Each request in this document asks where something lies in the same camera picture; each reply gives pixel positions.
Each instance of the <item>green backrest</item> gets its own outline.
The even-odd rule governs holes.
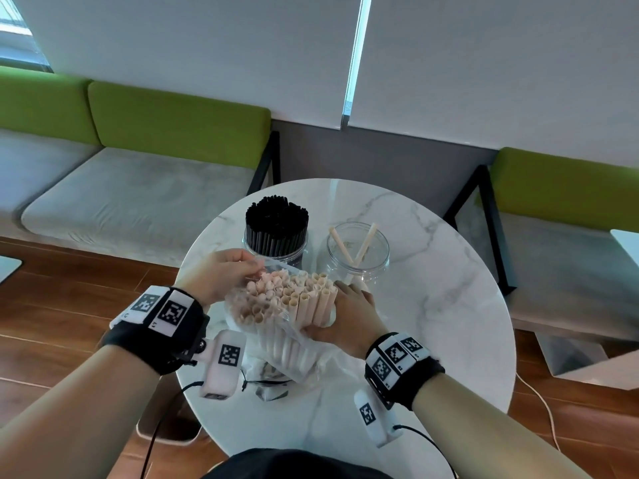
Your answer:
[[[0,127],[100,144],[86,88],[70,75],[0,67]]]
[[[639,232],[639,169],[503,148],[491,167],[500,211]]]
[[[89,101],[105,146],[256,168],[268,109],[195,95],[94,81]]]

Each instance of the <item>black metal frame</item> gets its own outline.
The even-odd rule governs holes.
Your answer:
[[[280,157],[279,157],[279,131],[271,131],[268,137],[267,145],[262,152],[260,163],[255,170],[251,185],[247,195],[251,193],[259,192],[262,188],[265,178],[268,174],[268,167],[273,164],[273,184],[282,183],[282,174],[280,169]]]
[[[497,267],[497,285],[502,291],[502,294],[507,296],[517,289],[517,282],[515,279],[515,271],[511,264],[510,253],[508,252],[508,246],[506,244],[504,228],[502,226],[502,221],[499,218],[499,210],[497,209],[495,192],[493,191],[493,184],[490,181],[490,171],[488,170],[488,166],[479,165],[475,168],[475,171],[464,185],[464,188],[461,189],[461,192],[459,192],[455,201],[452,202],[451,207],[446,210],[443,219],[446,223],[451,225],[452,228],[457,230],[455,216],[463,204],[466,203],[470,195],[475,191],[477,186],[479,187],[479,196],[484,209],[486,224],[488,225],[488,235],[493,249],[495,266]]]

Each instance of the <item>black wrist strap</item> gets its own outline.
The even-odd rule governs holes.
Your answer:
[[[365,377],[387,409],[401,403],[412,410],[415,395],[443,366],[411,336],[388,333],[377,339],[366,355]]]
[[[124,348],[166,375],[191,362],[208,322],[202,306],[188,293],[151,286],[116,317],[102,346]]]

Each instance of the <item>white marker tag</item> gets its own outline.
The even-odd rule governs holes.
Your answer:
[[[415,358],[418,362],[425,360],[431,355],[428,348],[419,344],[419,342],[407,333],[400,333],[393,336],[401,345]]]
[[[397,335],[389,336],[377,347],[386,355],[387,361],[390,362],[392,366],[395,366],[395,371],[403,375],[417,361],[396,338]]]
[[[397,380],[399,380],[399,375],[395,373],[390,363],[376,349],[370,352],[368,358],[366,358],[366,364],[371,367],[372,372],[377,375],[388,390],[393,388]]]
[[[113,329],[120,321],[132,322],[133,324],[142,324],[148,314],[153,311],[156,304],[169,292],[168,287],[160,285],[152,285],[144,291],[142,296],[138,297],[128,308],[117,315],[116,319],[111,321],[109,327]]]
[[[160,312],[149,324],[149,328],[170,338],[192,304],[192,297],[182,294],[179,290],[173,290]]]

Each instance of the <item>white roller blind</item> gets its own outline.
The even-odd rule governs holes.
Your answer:
[[[372,0],[349,125],[639,166],[639,0]]]
[[[14,0],[55,72],[339,128],[360,0]]]

